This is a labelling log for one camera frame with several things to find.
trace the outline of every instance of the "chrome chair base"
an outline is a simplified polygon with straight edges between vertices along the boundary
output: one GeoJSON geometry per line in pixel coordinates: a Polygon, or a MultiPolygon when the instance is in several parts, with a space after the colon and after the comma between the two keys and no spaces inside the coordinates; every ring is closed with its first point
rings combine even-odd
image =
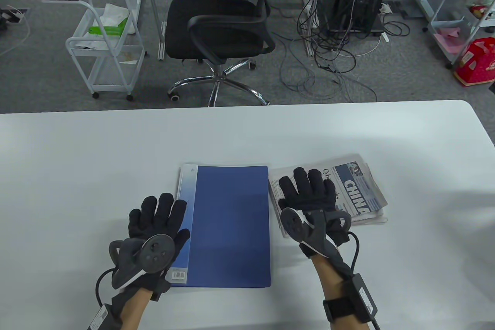
{"type": "Polygon", "coordinates": [[[209,65],[210,69],[212,70],[213,75],[211,76],[203,76],[203,77],[190,77],[188,79],[180,80],[177,81],[175,84],[172,85],[170,89],[168,89],[168,97],[173,101],[176,102],[179,100],[179,95],[177,93],[174,93],[175,89],[181,87],[181,86],[186,86],[188,84],[205,84],[207,82],[212,82],[213,83],[213,90],[212,94],[210,95],[210,100],[208,102],[208,107],[215,107],[216,100],[217,100],[217,95],[218,95],[218,90],[220,88],[221,84],[226,84],[228,86],[234,87],[236,89],[246,91],[253,95],[262,106],[269,106],[270,102],[265,100],[261,93],[258,91],[252,89],[251,87],[241,84],[240,82],[234,81],[232,79],[229,79],[227,76],[230,75],[232,72],[235,70],[238,70],[239,68],[243,67],[244,65],[247,65],[250,70],[256,69],[256,62],[253,61],[252,59],[243,59],[236,65],[232,65],[228,67],[226,70],[223,70],[221,65],[212,65],[209,63],[209,61],[205,60],[205,62],[209,65]]]}

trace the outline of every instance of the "forearm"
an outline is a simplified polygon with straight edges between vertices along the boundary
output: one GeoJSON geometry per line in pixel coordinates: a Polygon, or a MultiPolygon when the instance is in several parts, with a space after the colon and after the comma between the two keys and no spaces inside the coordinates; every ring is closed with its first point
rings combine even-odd
{"type": "MultiPolygon", "coordinates": [[[[330,265],[329,261],[321,255],[312,256],[311,261],[313,261],[318,277],[320,277],[325,300],[341,298],[343,296],[342,277],[330,265]]],[[[336,319],[332,327],[334,330],[369,330],[368,325],[360,323],[354,315],[336,319]]]]}
{"type": "Polygon", "coordinates": [[[139,289],[138,292],[125,304],[120,319],[122,319],[121,330],[137,330],[141,317],[150,302],[153,292],[139,289]]]}

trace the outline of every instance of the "chair seat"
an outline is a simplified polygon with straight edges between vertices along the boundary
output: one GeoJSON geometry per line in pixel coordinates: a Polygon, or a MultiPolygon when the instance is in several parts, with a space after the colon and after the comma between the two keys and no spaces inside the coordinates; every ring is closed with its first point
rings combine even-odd
{"type": "MultiPolygon", "coordinates": [[[[245,0],[173,0],[168,10],[165,48],[175,59],[204,59],[188,33],[189,19],[197,15],[255,15],[256,6],[245,0]]],[[[254,33],[223,27],[209,27],[201,35],[221,59],[249,58],[263,49],[254,33]]]]}

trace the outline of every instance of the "metal pole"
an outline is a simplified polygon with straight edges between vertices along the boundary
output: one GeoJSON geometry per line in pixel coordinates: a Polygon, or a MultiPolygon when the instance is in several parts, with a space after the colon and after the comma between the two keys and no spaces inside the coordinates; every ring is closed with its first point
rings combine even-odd
{"type": "Polygon", "coordinates": [[[155,0],[150,0],[150,1],[152,3],[152,9],[153,9],[153,15],[155,18],[156,30],[158,31],[158,36],[160,39],[160,48],[161,48],[162,44],[165,43],[165,38],[163,37],[164,32],[162,31],[162,23],[161,23],[160,18],[158,16],[158,9],[156,8],[155,0]]]}
{"type": "Polygon", "coordinates": [[[304,44],[306,45],[306,52],[308,56],[313,56],[313,49],[311,48],[311,41],[308,40],[308,38],[311,37],[311,32],[313,31],[313,24],[314,20],[316,18],[316,5],[318,3],[318,0],[311,0],[311,8],[309,10],[309,19],[308,22],[306,23],[306,38],[304,40],[304,44]]]}

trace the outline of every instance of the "chair caster wheel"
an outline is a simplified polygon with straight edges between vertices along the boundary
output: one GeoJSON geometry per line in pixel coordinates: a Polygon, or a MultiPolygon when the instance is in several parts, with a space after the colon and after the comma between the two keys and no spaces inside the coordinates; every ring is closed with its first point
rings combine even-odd
{"type": "Polygon", "coordinates": [[[177,93],[168,93],[167,95],[172,102],[177,102],[181,98],[181,96],[177,93]]]}

